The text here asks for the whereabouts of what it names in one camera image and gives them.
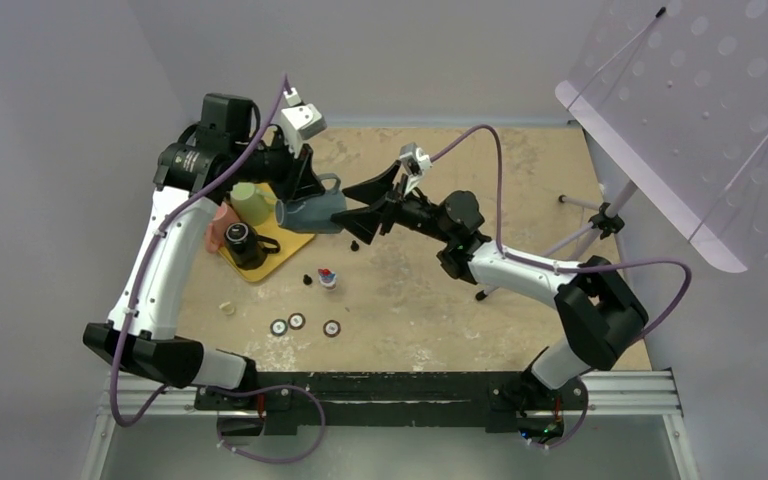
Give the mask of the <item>grey mug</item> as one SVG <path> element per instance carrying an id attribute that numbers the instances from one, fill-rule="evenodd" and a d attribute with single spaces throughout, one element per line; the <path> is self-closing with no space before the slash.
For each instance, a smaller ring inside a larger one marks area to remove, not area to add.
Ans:
<path id="1" fill-rule="evenodd" d="M 279 227 L 304 234 L 339 234 L 343 231 L 342 226 L 331 220 L 333 214 L 347 209 L 346 198 L 340 189 L 341 179 L 334 173 L 319 175 L 318 179 L 333 180 L 334 184 L 321 195 L 292 202 L 276 202 L 274 212 Z"/>

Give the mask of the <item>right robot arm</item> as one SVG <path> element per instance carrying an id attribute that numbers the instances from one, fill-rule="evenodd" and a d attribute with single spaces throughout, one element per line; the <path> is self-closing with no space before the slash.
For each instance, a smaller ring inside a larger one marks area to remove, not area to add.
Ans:
<path id="1" fill-rule="evenodd" d="M 611 369 L 643 332 L 646 309 L 606 259 L 556 262 L 508 249 L 481 232 L 485 219 L 472 192 L 455 190 L 434 203 L 409 189 L 407 175 L 398 170 L 391 165 L 344 188 L 343 194 L 361 205 L 333 214 L 332 221 L 365 244 L 395 225 L 433 238 L 443 244 L 436 257 L 449 277 L 554 309 L 564 336 L 526 368 L 521 392 L 529 404 L 544 407 L 575 377 Z"/>

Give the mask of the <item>black mug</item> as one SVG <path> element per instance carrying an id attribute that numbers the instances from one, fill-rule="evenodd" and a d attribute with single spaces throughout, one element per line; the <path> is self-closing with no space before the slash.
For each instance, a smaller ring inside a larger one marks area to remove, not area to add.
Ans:
<path id="1" fill-rule="evenodd" d="M 280 243 L 263 236 L 249 224 L 239 222 L 230 225 L 224 236 L 224 245 L 232 262 L 241 270 L 260 268 L 268 256 L 281 252 Z"/>

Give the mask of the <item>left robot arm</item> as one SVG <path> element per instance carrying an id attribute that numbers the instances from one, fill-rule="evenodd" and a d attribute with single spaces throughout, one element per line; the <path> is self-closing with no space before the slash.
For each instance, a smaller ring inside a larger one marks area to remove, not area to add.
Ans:
<path id="1" fill-rule="evenodd" d="M 107 320 L 83 344 L 113 368 L 183 388 L 212 386 L 232 408 L 257 399 L 256 364 L 177 335 L 178 311 L 202 237 L 232 187 L 266 183 L 282 201 L 324 193 L 308 141 L 327 127 L 295 90 L 270 114 L 253 100 L 210 93 L 200 120 L 159 156 L 152 210 L 137 259 Z"/>

